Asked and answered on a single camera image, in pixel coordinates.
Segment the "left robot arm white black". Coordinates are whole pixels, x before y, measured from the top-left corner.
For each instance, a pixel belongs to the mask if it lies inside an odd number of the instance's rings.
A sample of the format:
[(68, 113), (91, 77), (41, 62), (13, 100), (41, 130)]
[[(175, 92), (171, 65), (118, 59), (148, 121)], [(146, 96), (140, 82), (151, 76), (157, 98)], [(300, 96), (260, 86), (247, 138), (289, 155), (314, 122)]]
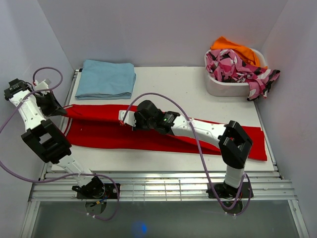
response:
[(66, 110), (49, 90), (49, 80), (32, 88), (23, 80), (14, 79), (4, 90), (4, 97), (17, 107), (25, 125), (21, 138), (45, 163), (52, 163), (74, 174), (77, 182), (72, 190), (86, 198), (102, 198), (105, 186), (97, 176), (80, 165), (71, 153), (71, 144), (61, 130), (50, 120), (52, 116), (65, 116)]

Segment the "red trousers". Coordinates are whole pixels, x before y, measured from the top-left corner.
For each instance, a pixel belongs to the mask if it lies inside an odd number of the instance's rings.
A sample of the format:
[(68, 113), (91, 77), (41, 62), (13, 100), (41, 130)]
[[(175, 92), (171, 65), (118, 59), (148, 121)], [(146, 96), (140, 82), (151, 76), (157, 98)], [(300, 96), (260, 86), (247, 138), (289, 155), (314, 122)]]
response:
[(118, 113), (127, 105), (69, 105), (67, 140), (76, 146), (101, 149), (137, 149), (149, 151), (198, 153), (195, 139), (162, 135), (154, 130), (133, 131), (120, 125)]

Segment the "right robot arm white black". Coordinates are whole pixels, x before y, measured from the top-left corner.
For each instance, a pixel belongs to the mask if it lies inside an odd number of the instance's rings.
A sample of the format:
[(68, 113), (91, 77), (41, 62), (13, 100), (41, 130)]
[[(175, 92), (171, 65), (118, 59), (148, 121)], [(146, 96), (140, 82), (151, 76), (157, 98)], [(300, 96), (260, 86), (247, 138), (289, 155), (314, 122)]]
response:
[(252, 196), (243, 176), (253, 141), (238, 122), (214, 124), (186, 119), (177, 112), (161, 111), (149, 100), (141, 102), (135, 112), (128, 112), (127, 117), (134, 129), (155, 130), (163, 135), (192, 138), (215, 146), (226, 164), (224, 182), (214, 185), (217, 195), (220, 198)]

